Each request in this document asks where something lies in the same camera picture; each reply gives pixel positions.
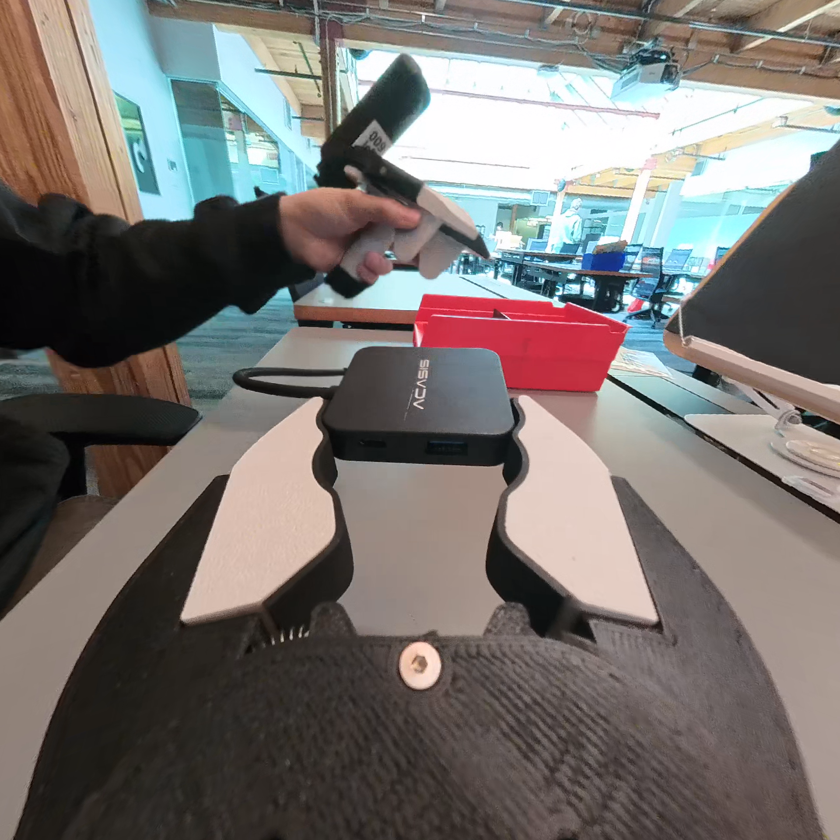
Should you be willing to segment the table with wooden edge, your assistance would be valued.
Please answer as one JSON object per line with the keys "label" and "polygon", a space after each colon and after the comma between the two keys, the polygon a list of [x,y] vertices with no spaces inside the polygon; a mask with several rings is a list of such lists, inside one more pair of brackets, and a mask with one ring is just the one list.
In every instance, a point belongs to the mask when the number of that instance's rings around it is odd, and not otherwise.
{"label": "table with wooden edge", "polygon": [[372,288],[352,299],[338,295],[327,285],[320,285],[294,302],[293,314],[300,326],[327,322],[412,326],[426,294],[525,301],[547,300],[534,292],[487,276],[444,273],[434,280],[427,280],[416,271],[394,269],[390,274],[378,279]]}

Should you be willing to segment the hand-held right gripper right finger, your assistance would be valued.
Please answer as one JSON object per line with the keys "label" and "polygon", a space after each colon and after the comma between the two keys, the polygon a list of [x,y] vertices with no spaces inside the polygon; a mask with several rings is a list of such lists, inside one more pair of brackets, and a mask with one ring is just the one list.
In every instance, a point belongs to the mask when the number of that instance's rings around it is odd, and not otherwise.
{"label": "hand-held right gripper right finger", "polygon": [[489,583],[531,625],[658,625],[609,469],[535,399],[511,403],[517,423],[488,543]]}

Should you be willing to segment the black usb hub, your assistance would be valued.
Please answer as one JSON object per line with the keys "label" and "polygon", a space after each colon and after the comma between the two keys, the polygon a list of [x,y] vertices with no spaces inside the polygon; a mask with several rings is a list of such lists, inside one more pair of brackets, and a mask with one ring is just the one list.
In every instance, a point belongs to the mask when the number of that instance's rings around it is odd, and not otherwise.
{"label": "black usb hub", "polygon": [[381,346],[353,357],[321,423],[336,459],[493,467],[514,417],[494,352]]}

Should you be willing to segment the person's left forearm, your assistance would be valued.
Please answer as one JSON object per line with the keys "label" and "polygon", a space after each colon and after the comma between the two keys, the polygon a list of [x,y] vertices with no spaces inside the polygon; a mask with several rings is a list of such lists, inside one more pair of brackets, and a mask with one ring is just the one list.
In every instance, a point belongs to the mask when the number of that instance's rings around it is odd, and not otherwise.
{"label": "person's left forearm", "polygon": [[280,195],[218,196],[186,220],[125,220],[1,184],[1,344],[105,367],[177,341],[220,311],[252,314],[315,271],[280,232]]}

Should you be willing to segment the person's torso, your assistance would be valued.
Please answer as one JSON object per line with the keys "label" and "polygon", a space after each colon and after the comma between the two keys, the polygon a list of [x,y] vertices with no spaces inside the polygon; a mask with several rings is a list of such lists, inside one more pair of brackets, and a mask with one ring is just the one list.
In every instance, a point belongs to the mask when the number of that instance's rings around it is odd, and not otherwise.
{"label": "person's torso", "polygon": [[69,465],[55,437],[1,418],[1,607],[14,599],[35,561]]}

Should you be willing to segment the grey desk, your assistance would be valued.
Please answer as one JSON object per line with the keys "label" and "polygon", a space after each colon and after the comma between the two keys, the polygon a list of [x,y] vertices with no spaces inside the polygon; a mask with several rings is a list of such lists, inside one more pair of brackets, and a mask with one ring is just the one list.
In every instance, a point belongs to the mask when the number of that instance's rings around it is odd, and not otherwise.
{"label": "grey desk", "polygon": [[[838,524],[606,382],[532,397],[626,478],[730,603],[771,672],[826,835],[838,838]],[[234,389],[2,621],[1,837],[13,838],[49,720],[115,595],[216,476],[292,412]],[[385,635],[481,631],[501,468],[339,462],[353,548],[342,604]]]}

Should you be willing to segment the black mesh office chair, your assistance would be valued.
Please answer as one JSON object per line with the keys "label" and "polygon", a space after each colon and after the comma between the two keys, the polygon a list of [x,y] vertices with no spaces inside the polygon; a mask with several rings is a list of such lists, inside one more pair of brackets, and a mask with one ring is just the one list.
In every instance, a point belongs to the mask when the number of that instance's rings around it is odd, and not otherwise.
{"label": "black mesh office chair", "polygon": [[638,268],[643,274],[632,288],[633,301],[647,307],[636,311],[627,308],[624,322],[634,319],[647,319],[656,326],[663,318],[664,296],[669,289],[673,276],[678,275],[686,266],[691,248],[677,248],[664,257],[663,248],[642,247],[639,252]]}

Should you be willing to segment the red plastic bin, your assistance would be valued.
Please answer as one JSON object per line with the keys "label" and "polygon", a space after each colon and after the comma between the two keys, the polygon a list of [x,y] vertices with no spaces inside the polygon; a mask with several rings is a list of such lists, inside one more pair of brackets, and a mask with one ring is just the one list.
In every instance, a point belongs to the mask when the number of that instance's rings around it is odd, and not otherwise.
{"label": "red plastic bin", "polygon": [[497,354],[515,391],[597,392],[628,325],[572,303],[426,294],[413,343]]}

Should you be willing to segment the black board sheet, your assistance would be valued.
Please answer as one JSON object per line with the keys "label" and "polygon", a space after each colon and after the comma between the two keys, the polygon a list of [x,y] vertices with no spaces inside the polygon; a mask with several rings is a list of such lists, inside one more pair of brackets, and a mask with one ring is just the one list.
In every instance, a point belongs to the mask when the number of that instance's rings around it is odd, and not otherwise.
{"label": "black board sheet", "polygon": [[664,332],[803,371],[838,367],[839,150],[835,143],[730,247]]}

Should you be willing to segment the wooden book stand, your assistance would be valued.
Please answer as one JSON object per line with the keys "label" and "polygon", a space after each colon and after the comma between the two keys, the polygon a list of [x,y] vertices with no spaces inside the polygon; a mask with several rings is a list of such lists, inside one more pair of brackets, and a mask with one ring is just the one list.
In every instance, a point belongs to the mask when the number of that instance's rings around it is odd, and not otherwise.
{"label": "wooden book stand", "polygon": [[720,374],[763,411],[745,421],[690,414],[687,423],[789,489],[838,513],[838,438],[802,417],[809,412],[838,425],[839,329],[834,369],[790,371],[704,339],[689,339],[687,347],[686,360]]}

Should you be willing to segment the dark wall sign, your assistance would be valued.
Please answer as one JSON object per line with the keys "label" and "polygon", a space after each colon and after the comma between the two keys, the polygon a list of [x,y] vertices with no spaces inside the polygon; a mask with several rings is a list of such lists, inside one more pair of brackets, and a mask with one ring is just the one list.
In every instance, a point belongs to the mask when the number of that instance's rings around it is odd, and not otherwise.
{"label": "dark wall sign", "polygon": [[117,105],[136,186],[140,193],[160,196],[161,189],[154,168],[142,111],[135,102],[116,91],[113,96]]}

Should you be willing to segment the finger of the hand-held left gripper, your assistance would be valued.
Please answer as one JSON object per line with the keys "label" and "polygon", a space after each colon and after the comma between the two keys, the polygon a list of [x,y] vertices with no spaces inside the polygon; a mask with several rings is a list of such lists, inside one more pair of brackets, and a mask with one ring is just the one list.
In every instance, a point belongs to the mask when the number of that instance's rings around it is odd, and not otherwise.
{"label": "finger of the hand-held left gripper", "polygon": [[461,253],[461,245],[441,233],[436,219],[423,219],[413,229],[399,230],[394,237],[394,255],[399,264],[415,266],[421,277],[434,280]]}
{"label": "finger of the hand-held left gripper", "polygon": [[437,230],[446,238],[481,259],[490,258],[483,234],[472,217],[459,205],[428,185],[420,189],[420,208],[436,220]]}

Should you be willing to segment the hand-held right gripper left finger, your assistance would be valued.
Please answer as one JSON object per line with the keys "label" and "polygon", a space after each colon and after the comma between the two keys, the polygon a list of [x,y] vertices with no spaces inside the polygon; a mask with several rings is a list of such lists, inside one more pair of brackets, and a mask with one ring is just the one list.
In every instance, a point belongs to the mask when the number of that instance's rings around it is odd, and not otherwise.
{"label": "hand-held right gripper left finger", "polygon": [[350,587],[354,558],[329,436],[313,397],[257,440],[227,478],[183,624],[256,616],[310,624]]}

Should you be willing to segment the printed paper leaflet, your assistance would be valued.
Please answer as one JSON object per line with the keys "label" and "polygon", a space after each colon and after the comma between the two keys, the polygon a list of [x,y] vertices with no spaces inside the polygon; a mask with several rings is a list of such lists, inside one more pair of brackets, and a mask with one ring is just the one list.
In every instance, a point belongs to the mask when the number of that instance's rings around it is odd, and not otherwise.
{"label": "printed paper leaflet", "polygon": [[672,370],[655,353],[632,350],[625,346],[618,349],[608,372],[609,375],[635,375],[674,380]]}

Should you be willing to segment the person's left hand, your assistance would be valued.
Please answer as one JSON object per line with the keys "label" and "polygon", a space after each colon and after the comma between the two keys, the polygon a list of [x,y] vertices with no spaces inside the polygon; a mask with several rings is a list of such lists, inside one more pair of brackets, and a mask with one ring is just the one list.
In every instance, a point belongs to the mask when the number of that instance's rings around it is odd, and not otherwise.
{"label": "person's left hand", "polygon": [[338,266],[357,234],[371,225],[414,229],[419,210],[360,190],[317,188],[279,200],[279,231],[291,258],[317,272]]}

